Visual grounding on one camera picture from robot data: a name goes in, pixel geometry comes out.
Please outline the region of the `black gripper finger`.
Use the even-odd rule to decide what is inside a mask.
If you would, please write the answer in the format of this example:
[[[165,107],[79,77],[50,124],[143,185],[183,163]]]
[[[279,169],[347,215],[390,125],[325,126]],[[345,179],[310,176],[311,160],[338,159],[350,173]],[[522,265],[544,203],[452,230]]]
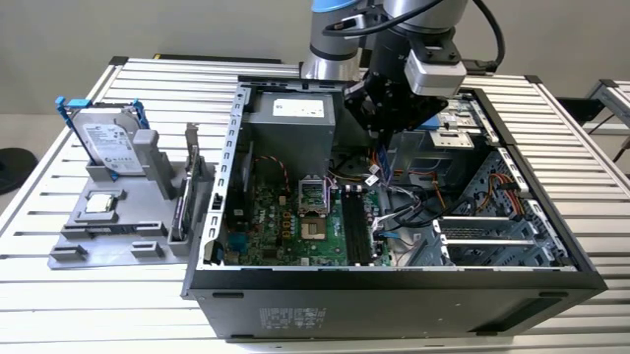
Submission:
[[[396,134],[413,131],[430,118],[441,113],[449,105],[444,97],[416,97],[402,101],[386,111],[386,147],[390,146]]]
[[[370,73],[366,73],[358,82],[349,83],[343,89],[345,107],[375,141],[377,149],[387,145],[385,111],[379,106],[381,102],[374,101],[371,96],[373,89],[377,88],[378,83],[379,79]]]

